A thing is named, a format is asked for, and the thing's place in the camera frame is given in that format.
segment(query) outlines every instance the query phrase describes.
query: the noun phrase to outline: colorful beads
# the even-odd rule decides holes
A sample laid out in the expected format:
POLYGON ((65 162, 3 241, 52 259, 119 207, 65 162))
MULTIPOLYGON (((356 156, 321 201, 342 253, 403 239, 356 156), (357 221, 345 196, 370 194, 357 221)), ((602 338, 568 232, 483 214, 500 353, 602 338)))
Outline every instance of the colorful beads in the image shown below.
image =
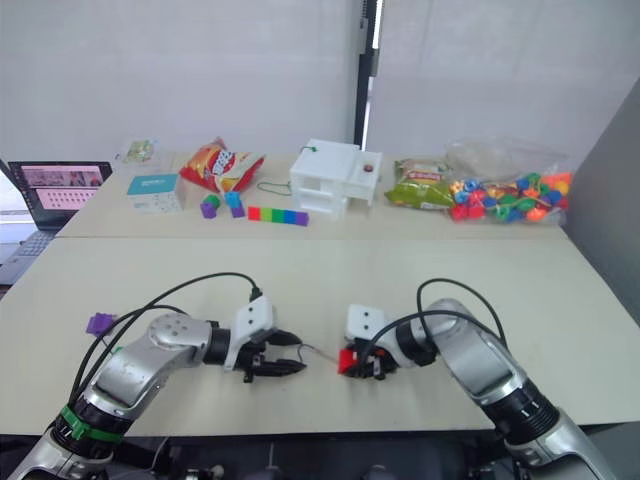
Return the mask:
POLYGON ((528 212, 536 206, 536 201, 533 198, 525 198, 517 202, 516 208, 521 212, 528 212))
POLYGON ((461 221, 492 215, 502 223, 537 223, 550 212, 568 208, 570 180, 571 174, 566 173, 545 177, 530 173, 513 183, 457 180, 449 185, 455 202, 450 209, 451 217, 461 221))
POLYGON ((569 193, 569 185, 567 185, 566 182, 556 182, 553 186, 553 189, 557 190, 562 195, 566 195, 567 193, 569 193))
POLYGON ((527 212, 527 220, 533 223, 537 223, 547 215, 546 210, 542 208, 532 208, 527 212))

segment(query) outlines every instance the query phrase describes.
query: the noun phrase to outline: toy block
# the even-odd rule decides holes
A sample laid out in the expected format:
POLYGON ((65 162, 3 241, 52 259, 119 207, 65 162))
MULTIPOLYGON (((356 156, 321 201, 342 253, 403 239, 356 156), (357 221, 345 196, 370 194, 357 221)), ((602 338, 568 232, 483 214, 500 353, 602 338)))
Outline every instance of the toy block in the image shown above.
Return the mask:
POLYGON ((293 210, 285 210, 284 211, 284 223, 289 223, 291 225, 295 225, 296 223, 296 212, 293 210))
POLYGON ((242 206, 240 201, 240 195, 238 192, 227 192, 224 194, 224 201, 229 205, 229 208, 237 208, 242 206))
POLYGON ((214 207, 213 204, 209 202, 202 202, 200 204, 200 211, 202 212, 202 216, 204 218, 215 218, 216 216, 216 207, 214 207))
POLYGON ((244 207, 242 205, 239 207, 231 207, 231 216, 233 218, 244 217, 244 207))
POLYGON ((271 211, 271 221, 273 223, 284 223, 284 210, 274 208, 271 211))
POLYGON ((249 220, 260 221, 260 207, 249 207, 249 220))
POLYGON ((248 211, 249 220, 257 222, 287 223, 301 227, 309 225, 309 214, 307 212, 255 206, 248 207, 248 211))
POLYGON ((260 209, 260 220, 262 220, 263 222, 271 222, 272 220, 272 208, 265 208, 262 207, 260 209))
POLYGON ((309 225, 309 214, 307 212, 296 212, 296 225, 301 227, 309 225))
POLYGON ((202 201, 202 203, 204 202, 210 203, 214 208, 220 207, 220 199, 214 194, 208 195, 207 198, 202 201))

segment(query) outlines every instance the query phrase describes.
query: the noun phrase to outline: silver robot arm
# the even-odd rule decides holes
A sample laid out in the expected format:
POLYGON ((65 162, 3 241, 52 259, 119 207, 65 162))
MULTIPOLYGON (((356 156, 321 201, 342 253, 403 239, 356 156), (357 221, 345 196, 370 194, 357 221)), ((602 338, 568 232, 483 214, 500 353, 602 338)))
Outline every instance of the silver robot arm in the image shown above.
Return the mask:
POLYGON ((98 478, 173 372, 204 363, 225 371, 244 370, 245 382, 254 376, 290 375, 305 365, 267 361, 266 343, 300 342, 275 328, 274 310, 265 296, 240 309, 230 330, 178 313, 158 317, 141 338, 109 359, 73 405, 65 405, 8 480, 32 472, 67 480, 98 478))
MULTIPOLYGON (((471 316, 453 299, 439 300, 428 310, 448 310, 471 316)), ((566 413, 554 407, 538 391, 497 337, 454 315, 425 316, 425 321, 438 353, 462 389, 504 435, 509 453, 533 468, 535 476, 549 478, 552 471, 560 471, 559 464, 562 464, 564 476, 556 478, 571 478, 572 471, 579 471, 576 478, 616 479, 589 438, 566 413)), ((358 340, 373 338, 388 323, 389 319, 381 310, 352 305, 347 339, 355 346, 358 340)), ((427 344, 418 318, 389 331, 376 343, 382 349, 381 355, 369 362, 368 376, 383 379, 385 373, 398 367, 418 366, 415 360, 419 349, 415 347, 427 344)))

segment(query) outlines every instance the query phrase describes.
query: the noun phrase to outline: small cardboard box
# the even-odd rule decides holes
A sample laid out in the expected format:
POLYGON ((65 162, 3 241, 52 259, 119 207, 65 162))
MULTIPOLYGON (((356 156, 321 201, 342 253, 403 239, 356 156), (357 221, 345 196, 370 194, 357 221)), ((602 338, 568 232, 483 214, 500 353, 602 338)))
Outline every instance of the small cardboard box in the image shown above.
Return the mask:
POLYGON ((178 174, 140 175, 133 178, 127 197, 140 213, 180 212, 185 187, 178 174))

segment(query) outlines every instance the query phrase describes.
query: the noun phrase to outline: chip bag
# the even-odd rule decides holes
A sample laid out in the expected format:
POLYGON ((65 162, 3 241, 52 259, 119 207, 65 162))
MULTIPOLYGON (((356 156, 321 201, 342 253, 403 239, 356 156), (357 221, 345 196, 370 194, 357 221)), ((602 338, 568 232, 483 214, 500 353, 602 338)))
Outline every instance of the chip bag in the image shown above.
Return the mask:
POLYGON ((396 184, 385 192, 394 205, 442 209, 454 205, 447 176, 451 168, 442 158, 405 159, 395 162, 396 184))
POLYGON ((264 162, 264 155, 230 152, 218 137, 200 147, 180 175, 218 193, 244 190, 264 162))

